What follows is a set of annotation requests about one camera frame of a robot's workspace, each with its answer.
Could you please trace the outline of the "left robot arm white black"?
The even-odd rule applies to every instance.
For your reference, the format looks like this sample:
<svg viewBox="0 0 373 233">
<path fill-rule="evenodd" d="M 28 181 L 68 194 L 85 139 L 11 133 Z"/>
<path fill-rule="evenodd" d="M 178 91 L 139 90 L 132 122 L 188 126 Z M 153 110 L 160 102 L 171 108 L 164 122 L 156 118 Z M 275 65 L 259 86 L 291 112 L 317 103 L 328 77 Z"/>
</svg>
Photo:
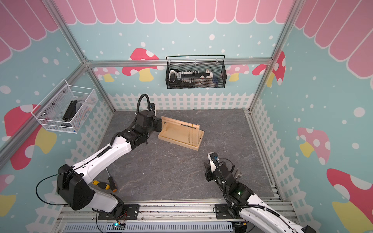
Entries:
<svg viewBox="0 0 373 233">
<path fill-rule="evenodd" d="M 110 143 L 85 160 L 73 166 L 64 164 L 55 175 L 57 194 L 74 211 L 91 208 L 119 218 L 124 215 L 124 203 L 114 194 L 107 194 L 90 187 L 90 183 L 109 165 L 147 143 L 153 132 L 161 132 L 162 119 L 156 116 L 155 104 L 147 94 L 139 97 L 136 116 L 130 126 L 113 135 Z"/>
</svg>

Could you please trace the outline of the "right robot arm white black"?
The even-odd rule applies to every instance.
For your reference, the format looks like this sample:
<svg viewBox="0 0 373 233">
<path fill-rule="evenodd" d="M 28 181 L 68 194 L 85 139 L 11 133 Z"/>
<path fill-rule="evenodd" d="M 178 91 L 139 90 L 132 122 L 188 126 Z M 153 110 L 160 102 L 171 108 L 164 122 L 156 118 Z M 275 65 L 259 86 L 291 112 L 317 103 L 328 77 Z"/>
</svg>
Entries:
<svg viewBox="0 0 373 233">
<path fill-rule="evenodd" d="M 237 181 L 233 171 L 220 161 L 217 153 L 208 154 L 206 168 L 207 181 L 214 180 L 222 191 L 231 215 L 252 223 L 265 233 L 314 233 L 311 226 L 301 226 L 276 212 L 253 190 Z"/>
</svg>

